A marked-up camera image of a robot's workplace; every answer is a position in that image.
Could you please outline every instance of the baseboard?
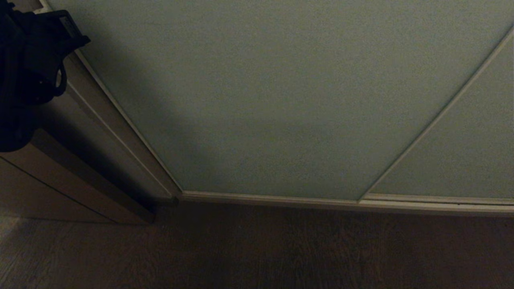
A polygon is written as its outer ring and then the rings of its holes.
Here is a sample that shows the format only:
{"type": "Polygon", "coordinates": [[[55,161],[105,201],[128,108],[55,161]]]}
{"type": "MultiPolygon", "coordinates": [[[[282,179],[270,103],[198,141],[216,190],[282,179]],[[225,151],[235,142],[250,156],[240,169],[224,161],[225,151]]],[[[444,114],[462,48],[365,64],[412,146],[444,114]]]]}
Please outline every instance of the baseboard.
{"type": "Polygon", "coordinates": [[[363,200],[368,201],[393,201],[414,203],[438,203],[438,204],[465,204],[465,205],[514,205],[512,198],[488,198],[488,197],[448,197],[448,196],[421,196],[369,193],[363,200]]]}
{"type": "Polygon", "coordinates": [[[239,205],[263,205],[277,207],[336,209],[391,213],[415,213],[437,215],[513,216],[514,205],[450,204],[387,200],[345,201],[322,198],[263,196],[215,192],[184,191],[180,197],[187,202],[208,202],[239,205]]]}

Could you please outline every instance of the pale green wall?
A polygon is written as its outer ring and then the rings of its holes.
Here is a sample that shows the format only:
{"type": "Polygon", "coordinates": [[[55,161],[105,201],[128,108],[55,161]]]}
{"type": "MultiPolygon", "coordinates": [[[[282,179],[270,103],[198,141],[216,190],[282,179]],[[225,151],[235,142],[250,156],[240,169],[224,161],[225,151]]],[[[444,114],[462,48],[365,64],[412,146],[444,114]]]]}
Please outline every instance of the pale green wall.
{"type": "Polygon", "coordinates": [[[512,38],[372,193],[514,197],[512,38]]]}
{"type": "Polygon", "coordinates": [[[357,199],[514,1],[74,1],[91,65],[187,190],[357,199]]]}

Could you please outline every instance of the wooden floor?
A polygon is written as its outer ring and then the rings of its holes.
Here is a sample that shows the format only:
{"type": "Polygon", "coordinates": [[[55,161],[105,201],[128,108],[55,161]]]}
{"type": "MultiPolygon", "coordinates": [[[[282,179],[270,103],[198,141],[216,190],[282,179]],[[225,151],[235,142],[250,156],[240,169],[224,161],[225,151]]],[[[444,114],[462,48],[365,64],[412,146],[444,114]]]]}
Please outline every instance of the wooden floor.
{"type": "Polygon", "coordinates": [[[0,288],[514,288],[514,219],[213,204],[0,218],[0,288]]]}

